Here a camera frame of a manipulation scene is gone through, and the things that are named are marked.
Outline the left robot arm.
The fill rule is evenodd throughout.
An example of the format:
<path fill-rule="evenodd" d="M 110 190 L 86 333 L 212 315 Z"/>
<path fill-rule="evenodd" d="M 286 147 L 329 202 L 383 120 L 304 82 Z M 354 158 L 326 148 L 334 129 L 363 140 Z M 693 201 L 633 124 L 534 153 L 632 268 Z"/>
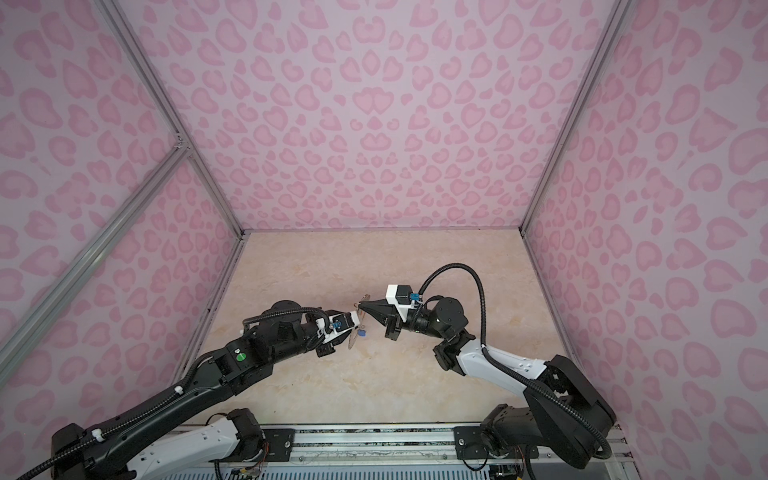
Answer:
<path fill-rule="evenodd" d="M 57 431 L 52 457 L 41 468 L 54 479 L 161 479 L 202 462 L 263 460 L 267 440 L 247 408 L 195 430 L 174 431 L 268 378 L 279 362 L 333 353 L 358 325 L 354 312 L 279 301 L 244 320 L 239 336 L 202 354 L 157 395 L 91 427 L 70 424 Z"/>

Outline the metal perforated ring disc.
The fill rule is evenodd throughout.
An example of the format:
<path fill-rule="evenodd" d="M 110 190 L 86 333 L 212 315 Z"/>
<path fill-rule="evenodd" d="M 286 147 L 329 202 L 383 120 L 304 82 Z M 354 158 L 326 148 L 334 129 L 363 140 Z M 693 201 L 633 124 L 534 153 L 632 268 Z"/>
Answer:
<path fill-rule="evenodd" d="M 355 327 L 352 330 L 352 332 L 351 332 L 351 334 L 349 336 L 349 339 L 348 339 L 347 348 L 349 350 L 352 350 L 353 347 L 356 344 L 356 341 L 359 338 L 362 338 L 362 336 L 358 335 L 358 328 L 360 326 L 364 326 L 366 328 L 366 326 L 365 326 L 366 313 L 362 310 L 361 305 L 362 305 L 363 302 L 366 302 L 366 301 L 369 301 L 369 300 L 370 300 L 370 295 L 369 294 L 365 294 L 361 298 L 360 301 L 358 301 L 357 303 L 354 304 L 355 312 L 354 312 L 354 315 L 353 315 L 353 319 L 356 321 L 356 323 L 355 323 Z"/>

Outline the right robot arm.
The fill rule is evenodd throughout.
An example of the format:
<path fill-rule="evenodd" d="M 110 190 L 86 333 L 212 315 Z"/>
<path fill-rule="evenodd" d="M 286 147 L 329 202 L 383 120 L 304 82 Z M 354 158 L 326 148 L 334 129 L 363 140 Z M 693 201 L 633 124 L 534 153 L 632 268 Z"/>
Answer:
<path fill-rule="evenodd" d="M 568 358 L 530 359 L 485 345 L 467 330 L 455 298 L 436 296 L 430 308 L 397 298 L 360 302 L 362 312 L 395 340 L 405 331 L 438 339 L 434 356 L 445 371 L 478 378 L 520 396 L 522 408 L 500 404 L 479 425 L 488 455 L 504 458 L 527 447 L 546 447 L 566 464 L 583 469 L 613 454 L 608 434 L 616 415 Z"/>

